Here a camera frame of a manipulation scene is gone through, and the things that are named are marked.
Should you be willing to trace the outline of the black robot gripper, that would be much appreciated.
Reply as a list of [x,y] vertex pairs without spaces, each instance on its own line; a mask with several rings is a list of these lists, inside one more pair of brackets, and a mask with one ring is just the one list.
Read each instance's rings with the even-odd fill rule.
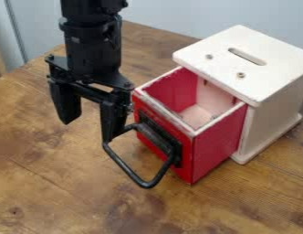
[[60,0],[59,28],[64,33],[66,55],[50,55],[50,90],[63,124],[82,114],[76,87],[100,84],[112,90],[134,90],[134,83],[120,73],[123,18],[127,0]]

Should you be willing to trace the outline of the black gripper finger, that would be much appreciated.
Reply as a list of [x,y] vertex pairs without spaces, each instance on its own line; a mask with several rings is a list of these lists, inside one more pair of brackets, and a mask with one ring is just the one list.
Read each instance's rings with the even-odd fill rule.
[[122,133],[132,110],[131,92],[114,90],[100,102],[102,139],[106,143]]

